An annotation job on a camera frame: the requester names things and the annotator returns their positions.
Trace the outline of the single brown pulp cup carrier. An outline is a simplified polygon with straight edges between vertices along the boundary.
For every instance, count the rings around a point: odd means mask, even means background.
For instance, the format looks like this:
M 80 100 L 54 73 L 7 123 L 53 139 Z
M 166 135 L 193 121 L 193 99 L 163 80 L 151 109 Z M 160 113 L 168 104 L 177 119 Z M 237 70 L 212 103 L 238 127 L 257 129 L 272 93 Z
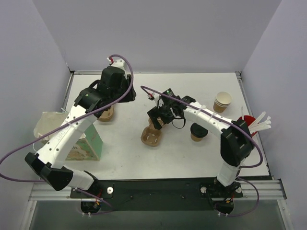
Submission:
M 163 133 L 154 127 L 151 119 L 148 119 L 148 123 L 149 125 L 142 132 L 141 141 L 147 146 L 156 147 L 160 144 Z

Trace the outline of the black plastic cup lid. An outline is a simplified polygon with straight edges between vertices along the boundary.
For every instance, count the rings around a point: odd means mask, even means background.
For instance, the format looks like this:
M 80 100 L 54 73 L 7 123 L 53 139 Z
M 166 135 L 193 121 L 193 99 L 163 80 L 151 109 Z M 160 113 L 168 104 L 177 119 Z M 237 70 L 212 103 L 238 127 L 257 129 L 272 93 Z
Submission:
M 197 123 L 193 123 L 190 127 L 190 133 L 194 135 L 204 135 L 205 137 L 208 135 L 208 130 L 198 125 Z

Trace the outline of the brown paper coffee cup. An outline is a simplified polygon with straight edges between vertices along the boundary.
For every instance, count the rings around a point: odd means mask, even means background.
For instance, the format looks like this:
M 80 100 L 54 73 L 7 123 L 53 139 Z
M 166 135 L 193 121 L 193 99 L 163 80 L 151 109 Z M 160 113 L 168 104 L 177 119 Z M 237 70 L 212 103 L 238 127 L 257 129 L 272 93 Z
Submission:
M 202 139 L 205 137 L 204 135 L 194 135 L 193 133 L 191 133 L 190 135 L 191 139 L 195 142 L 199 142 L 202 141 Z

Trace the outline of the green paper takeout bag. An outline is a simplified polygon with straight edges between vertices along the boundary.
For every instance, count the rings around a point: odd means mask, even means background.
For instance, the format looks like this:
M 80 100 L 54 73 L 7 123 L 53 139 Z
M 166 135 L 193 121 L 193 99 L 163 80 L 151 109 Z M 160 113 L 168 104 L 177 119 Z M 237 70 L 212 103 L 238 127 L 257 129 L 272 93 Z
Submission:
M 34 128 L 34 137 L 38 138 L 59 127 L 67 112 L 43 112 Z M 90 125 L 69 152 L 67 161 L 99 161 L 101 159 L 103 141 L 94 125 Z

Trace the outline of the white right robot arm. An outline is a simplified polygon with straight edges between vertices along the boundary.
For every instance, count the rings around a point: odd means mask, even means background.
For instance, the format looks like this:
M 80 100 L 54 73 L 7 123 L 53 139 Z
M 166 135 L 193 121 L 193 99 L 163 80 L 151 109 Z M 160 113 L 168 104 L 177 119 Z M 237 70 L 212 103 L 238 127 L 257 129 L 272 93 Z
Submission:
M 190 96 L 175 96 L 171 89 L 162 94 L 147 94 L 149 100 L 155 101 L 155 107 L 147 112 L 155 129 L 162 128 L 158 119 L 169 124 L 181 118 L 199 125 L 220 139 L 223 164 L 216 179 L 223 186 L 230 186 L 237 177 L 239 167 L 255 147 L 246 122 L 241 118 L 234 121 L 221 117 Z

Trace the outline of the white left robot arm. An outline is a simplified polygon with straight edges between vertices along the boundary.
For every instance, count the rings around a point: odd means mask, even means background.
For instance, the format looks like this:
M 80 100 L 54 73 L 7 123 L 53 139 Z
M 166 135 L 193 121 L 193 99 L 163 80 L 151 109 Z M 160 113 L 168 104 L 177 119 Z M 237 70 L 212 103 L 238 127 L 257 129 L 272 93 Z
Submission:
M 56 191 L 69 186 L 81 189 L 87 197 L 98 193 L 97 179 L 88 172 L 66 167 L 65 160 L 81 135 L 104 111 L 116 103 L 132 102 L 136 98 L 128 60 L 120 55 L 111 55 L 109 60 L 111 64 L 103 69 L 101 78 L 79 93 L 50 140 L 36 153 L 25 157 L 30 168 Z

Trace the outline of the stack of brown paper cups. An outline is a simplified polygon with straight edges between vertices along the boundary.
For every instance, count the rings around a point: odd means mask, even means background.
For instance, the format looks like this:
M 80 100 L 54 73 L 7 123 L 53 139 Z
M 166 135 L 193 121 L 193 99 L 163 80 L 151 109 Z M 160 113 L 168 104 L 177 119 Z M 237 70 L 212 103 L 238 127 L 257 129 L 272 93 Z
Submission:
M 227 92 L 219 92 L 216 95 L 213 109 L 217 113 L 222 113 L 232 102 L 231 94 Z

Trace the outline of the red cylindrical straw holder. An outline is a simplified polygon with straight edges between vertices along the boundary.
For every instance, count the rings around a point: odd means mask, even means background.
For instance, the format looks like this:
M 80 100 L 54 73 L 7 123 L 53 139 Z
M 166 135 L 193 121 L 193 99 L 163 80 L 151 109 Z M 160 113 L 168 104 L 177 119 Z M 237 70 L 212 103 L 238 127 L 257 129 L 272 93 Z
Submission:
M 256 118 L 250 116 L 250 115 L 244 115 L 244 121 L 246 122 L 247 126 L 250 126 Z

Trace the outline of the white wrapped straws bundle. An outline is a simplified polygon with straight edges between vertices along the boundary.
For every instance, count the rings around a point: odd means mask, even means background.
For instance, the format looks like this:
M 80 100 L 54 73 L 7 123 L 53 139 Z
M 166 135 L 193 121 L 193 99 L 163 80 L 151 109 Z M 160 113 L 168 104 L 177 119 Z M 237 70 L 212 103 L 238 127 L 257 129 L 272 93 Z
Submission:
M 249 131 L 251 134 L 263 131 L 271 128 L 271 117 L 267 116 L 264 121 L 262 119 L 266 116 L 266 112 L 262 112 L 249 126 Z

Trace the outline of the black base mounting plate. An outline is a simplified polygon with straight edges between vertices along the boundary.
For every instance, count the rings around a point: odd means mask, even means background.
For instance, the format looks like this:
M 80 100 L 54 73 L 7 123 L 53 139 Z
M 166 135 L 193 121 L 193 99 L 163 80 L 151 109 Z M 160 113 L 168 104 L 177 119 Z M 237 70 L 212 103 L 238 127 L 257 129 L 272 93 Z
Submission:
M 82 207 L 99 202 L 102 211 L 199 211 L 212 210 L 224 202 L 233 210 L 232 198 L 242 198 L 239 182 L 228 187 L 214 177 L 149 180 L 99 180 L 86 194 L 75 189 L 70 197 L 80 199 Z

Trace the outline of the aluminium front rail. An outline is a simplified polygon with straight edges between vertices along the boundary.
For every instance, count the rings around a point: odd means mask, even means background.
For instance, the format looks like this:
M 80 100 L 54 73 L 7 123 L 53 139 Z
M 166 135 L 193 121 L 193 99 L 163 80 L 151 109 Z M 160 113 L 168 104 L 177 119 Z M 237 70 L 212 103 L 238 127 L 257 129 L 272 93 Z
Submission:
M 280 180 L 257 180 L 252 181 L 258 190 L 260 200 L 286 200 L 287 196 Z M 242 193 L 244 200 L 253 200 L 257 198 L 255 189 L 243 182 Z M 73 200 L 70 197 L 71 188 L 66 187 L 61 191 L 55 191 L 50 185 L 46 183 L 35 183 L 31 190 L 29 201 L 68 201 Z

